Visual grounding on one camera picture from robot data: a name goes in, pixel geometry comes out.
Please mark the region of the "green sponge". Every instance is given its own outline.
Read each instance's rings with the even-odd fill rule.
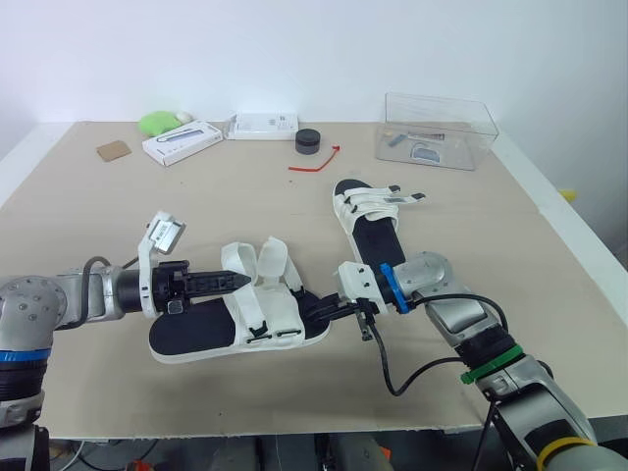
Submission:
[[[139,120],[139,130],[150,137],[178,128],[183,123],[170,111],[155,111]]]

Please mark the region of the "beige tabletop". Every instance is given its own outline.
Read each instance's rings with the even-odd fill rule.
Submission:
[[[428,195],[400,210],[406,254],[446,255],[461,281],[501,304],[514,337],[551,365],[588,416],[628,411],[625,325],[495,156],[475,172],[383,162],[374,157],[374,125],[316,128],[324,137],[316,156],[286,141],[226,141],[163,168],[142,152],[135,124],[76,124],[0,210],[0,276],[54,275],[92,255],[122,264],[161,209],[187,223],[170,259],[219,269],[222,245],[276,236],[306,286],[329,294],[332,273],[352,260],[332,210],[335,182],[396,183]],[[117,139],[132,154],[103,162],[95,148]],[[341,152],[323,172],[288,170],[321,163],[334,143]],[[150,324],[137,313],[55,334],[39,421],[53,437],[450,428],[477,425],[486,411],[477,389],[460,383],[458,364],[389,395],[377,346],[361,340],[351,318],[300,350],[182,365],[152,358]],[[378,326],[396,385],[452,354],[422,309]]]

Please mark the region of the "floor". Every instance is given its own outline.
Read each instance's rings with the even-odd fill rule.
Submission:
[[[628,416],[594,419],[592,423],[601,443],[628,438]],[[391,465],[394,471],[422,469],[468,471],[479,439],[479,431],[463,434],[399,431],[372,435],[379,445],[391,450]],[[313,435],[263,436],[257,440],[250,440],[249,443],[254,444],[257,454],[262,456],[264,471],[316,471],[320,468],[317,465],[314,439]],[[107,444],[86,443],[82,456],[98,468],[114,471],[124,468],[127,463],[144,454],[152,444],[153,441],[148,440],[112,441]],[[224,461],[225,450],[231,448],[234,457],[228,461],[241,459],[245,453],[238,453],[237,446],[238,439],[226,438],[160,440],[144,461],[153,464],[156,471],[210,471],[212,463],[215,465],[211,468],[212,471],[227,469],[217,466],[219,456]],[[60,471],[70,458],[71,455],[70,457],[64,455],[54,459],[51,470]],[[70,469],[90,471],[81,462],[77,462]],[[497,433],[493,429],[488,437],[481,469],[511,469]]]

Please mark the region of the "clear plastic box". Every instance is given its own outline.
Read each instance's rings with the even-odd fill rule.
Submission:
[[[497,137],[479,101],[386,94],[386,122],[378,127],[376,156],[411,164],[475,170]]]

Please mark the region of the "red cable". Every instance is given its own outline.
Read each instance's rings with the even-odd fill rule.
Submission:
[[[297,172],[320,172],[321,170],[325,168],[327,164],[329,164],[332,161],[334,157],[336,157],[336,154],[338,154],[340,151],[340,146],[333,145],[332,149],[334,149],[334,152],[332,152],[332,155],[330,156],[330,158],[327,159],[325,163],[321,165],[320,167],[318,167],[317,169],[304,169],[302,167],[288,167],[288,170],[296,170]]]

